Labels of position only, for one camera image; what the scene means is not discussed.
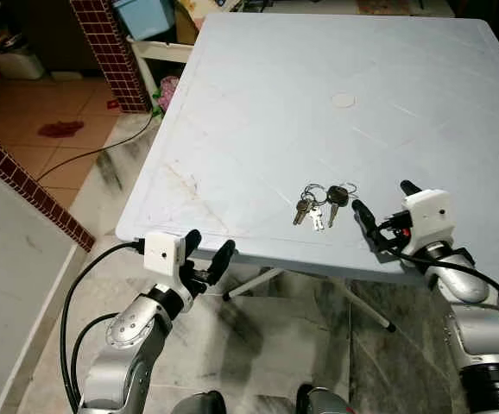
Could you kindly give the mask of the bunch of keys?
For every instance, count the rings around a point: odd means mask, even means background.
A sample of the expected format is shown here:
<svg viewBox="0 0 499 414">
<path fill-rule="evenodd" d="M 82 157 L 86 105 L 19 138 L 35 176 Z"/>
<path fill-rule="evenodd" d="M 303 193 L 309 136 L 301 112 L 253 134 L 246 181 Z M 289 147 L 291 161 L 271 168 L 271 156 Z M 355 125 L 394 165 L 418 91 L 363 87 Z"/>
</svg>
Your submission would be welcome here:
<svg viewBox="0 0 499 414">
<path fill-rule="evenodd" d="M 315 231 L 325 231 L 335 225 L 336 217 L 357 194 L 357 187 L 352 183 L 343 185 L 318 185 L 309 183 L 300 194 L 300 200 L 294 205 L 293 226 L 304 223 L 310 218 Z"/>
</svg>

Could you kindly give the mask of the robot right leg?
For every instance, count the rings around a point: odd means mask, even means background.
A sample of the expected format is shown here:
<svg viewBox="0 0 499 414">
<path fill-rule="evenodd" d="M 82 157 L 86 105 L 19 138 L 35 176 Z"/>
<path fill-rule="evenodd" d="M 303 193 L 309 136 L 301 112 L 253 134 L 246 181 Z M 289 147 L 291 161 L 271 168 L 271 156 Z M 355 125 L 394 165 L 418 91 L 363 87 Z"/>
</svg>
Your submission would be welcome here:
<svg viewBox="0 0 499 414">
<path fill-rule="evenodd" d="M 294 414 L 357 414 L 336 392 L 313 384 L 301 384 L 296 393 Z"/>
</svg>

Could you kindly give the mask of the brown cardboard box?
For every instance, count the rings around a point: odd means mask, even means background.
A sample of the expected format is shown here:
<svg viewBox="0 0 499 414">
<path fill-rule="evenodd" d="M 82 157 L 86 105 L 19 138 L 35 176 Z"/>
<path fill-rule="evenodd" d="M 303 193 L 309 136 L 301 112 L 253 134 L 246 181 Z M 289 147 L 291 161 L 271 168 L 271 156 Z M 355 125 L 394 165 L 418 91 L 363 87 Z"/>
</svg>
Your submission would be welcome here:
<svg viewBox="0 0 499 414">
<path fill-rule="evenodd" d="M 199 36 L 207 15 L 222 11 L 218 1 L 225 0 L 174 0 L 175 24 L 177 24 L 177 41 L 193 45 Z"/>
</svg>

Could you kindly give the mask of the white plastic stool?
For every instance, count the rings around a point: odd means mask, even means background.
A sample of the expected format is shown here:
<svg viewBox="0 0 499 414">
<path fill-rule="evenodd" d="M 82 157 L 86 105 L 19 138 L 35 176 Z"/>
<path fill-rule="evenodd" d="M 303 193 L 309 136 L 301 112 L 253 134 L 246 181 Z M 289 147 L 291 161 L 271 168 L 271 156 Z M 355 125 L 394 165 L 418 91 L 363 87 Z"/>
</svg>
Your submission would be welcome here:
<svg viewBox="0 0 499 414">
<path fill-rule="evenodd" d="M 170 60 L 170 62 L 187 63 L 194 45 L 181 43 L 169 43 L 162 41 L 137 41 L 127 38 L 129 47 L 136 58 L 136 65 L 139 73 L 142 75 L 142 82 L 146 87 L 146 96 L 150 96 L 155 91 L 160 90 L 158 83 L 155 82 L 148 60 Z"/>
</svg>

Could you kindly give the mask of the red tiled pillar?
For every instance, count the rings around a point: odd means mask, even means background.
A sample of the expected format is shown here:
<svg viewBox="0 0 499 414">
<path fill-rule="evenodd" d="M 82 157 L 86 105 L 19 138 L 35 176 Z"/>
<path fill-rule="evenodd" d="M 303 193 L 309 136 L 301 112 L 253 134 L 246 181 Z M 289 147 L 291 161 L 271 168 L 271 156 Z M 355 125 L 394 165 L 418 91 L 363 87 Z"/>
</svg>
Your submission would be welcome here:
<svg viewBox="0 0 499 414">
<path fill-rule="evenodd" d="M 123 113 L 150 113 L 149 91 L 111 0 L 67 0 Z"/>
</svg>

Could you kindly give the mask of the white plastic bucket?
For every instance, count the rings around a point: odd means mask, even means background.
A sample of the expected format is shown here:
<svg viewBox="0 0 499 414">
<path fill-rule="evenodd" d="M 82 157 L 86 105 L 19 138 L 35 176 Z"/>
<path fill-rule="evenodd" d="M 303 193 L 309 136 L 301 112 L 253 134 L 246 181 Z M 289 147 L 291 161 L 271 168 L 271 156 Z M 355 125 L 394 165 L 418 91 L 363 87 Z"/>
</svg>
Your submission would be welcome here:
<svg viewBox="0 0 499 414">
<path fill-rule="evenodd" d="M 0 74 L 8 79 L 37 80 L 44 78 L 46 70 L 37 55 L 28 47 L 0 52 Z"/>
</svg>

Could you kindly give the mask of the blue plastic bin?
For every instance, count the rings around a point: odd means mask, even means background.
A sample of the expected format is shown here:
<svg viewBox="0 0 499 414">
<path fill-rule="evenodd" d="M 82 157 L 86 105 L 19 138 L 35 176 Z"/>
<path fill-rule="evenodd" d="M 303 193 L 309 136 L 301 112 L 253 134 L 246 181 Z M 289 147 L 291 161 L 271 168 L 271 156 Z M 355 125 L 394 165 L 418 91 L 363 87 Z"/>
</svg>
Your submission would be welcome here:
<svg viewBox="0 0 499 414">
<path fill-rule="evenodd" d="M 129 40 L 174 42 L 174 0 L 112 0 Z"/>
</svg>

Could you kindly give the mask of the white table leg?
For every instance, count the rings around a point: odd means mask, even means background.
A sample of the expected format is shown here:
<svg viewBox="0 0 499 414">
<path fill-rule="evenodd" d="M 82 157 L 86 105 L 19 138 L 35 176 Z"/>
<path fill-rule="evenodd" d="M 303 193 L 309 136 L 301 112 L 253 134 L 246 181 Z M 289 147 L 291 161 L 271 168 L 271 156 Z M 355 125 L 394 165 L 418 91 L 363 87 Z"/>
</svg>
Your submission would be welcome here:
<svg viewBox="0 0 499 414">
<path fill-rule="evenodd" d="M 392 334 L 398 330 L 398 327 L 396 327 L 392 321 L 385 318 L 385 316 L 381 315 L 379 311 L 376 311 L 371 304 L 367 303 L 367 301 L 364 301 L 353 292 L 343 279 L 336 280 L 335 284 L 340 289 L 341 293 L 343 293 L 344 298 L 347 299 L 352 306 L 355 306 L 358 311 L 361 311 L 365 316 L 375 321 L 377 326 L 384 328 L 385 331 L 392 332 Z"/>
<path fill-rule="evenodd" d="M 223 293 L 222 299 L 224 301 L 230 301 L 233 297 L 242 295 L 242 293 L 252 291 L 252 289 L 257 288 L 261 284 L 266 283 L 274 279 L 276 276 L 281 275 L 282 269 L 280 268 L 267 268 L 260 275 L 255 276 L 253 279 L 245 281 L 241 285 L 231 289 L 230 291 Z"/>
</svg>

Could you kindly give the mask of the pink and green bag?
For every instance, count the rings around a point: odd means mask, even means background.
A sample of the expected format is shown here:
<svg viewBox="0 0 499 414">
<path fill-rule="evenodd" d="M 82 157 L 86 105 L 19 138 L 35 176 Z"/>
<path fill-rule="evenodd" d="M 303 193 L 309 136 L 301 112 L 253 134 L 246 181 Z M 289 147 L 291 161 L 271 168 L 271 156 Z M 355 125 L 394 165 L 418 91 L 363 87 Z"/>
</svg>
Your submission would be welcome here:
<svg viewBox="0 0 499 414">
<path fill-rule="evenodd" d="M 177 91 L 177 86 L 179 85 L 180 79 L 178 76 L 167 76 L 160 80 L 158 84 L 158 91 L 155 92 L 156 105 L 158 105 L 158 110 L 160 114 L 166 114 L 167 108 L 171 104 L 172 97 L 174 97 L 175 91 Z"/>
</svg>

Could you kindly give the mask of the red tiled low wall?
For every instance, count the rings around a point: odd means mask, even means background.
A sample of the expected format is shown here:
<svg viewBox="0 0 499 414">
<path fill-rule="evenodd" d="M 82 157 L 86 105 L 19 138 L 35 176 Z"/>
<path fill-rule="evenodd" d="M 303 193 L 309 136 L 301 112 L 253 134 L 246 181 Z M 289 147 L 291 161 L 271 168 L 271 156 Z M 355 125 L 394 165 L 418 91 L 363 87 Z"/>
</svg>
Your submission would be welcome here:
<svg viewBox="0 0 499 414">
<path fill-rule="evenodd" d="M 0 143 L 0 180 L 16 191 L 42 216 L 56 225 L 68 237 L 80 245 L 85 252 L 91 252 L 95 237 L 44 188 L 37 183 L 21 163 L 9 154 Z"/>
</svg>

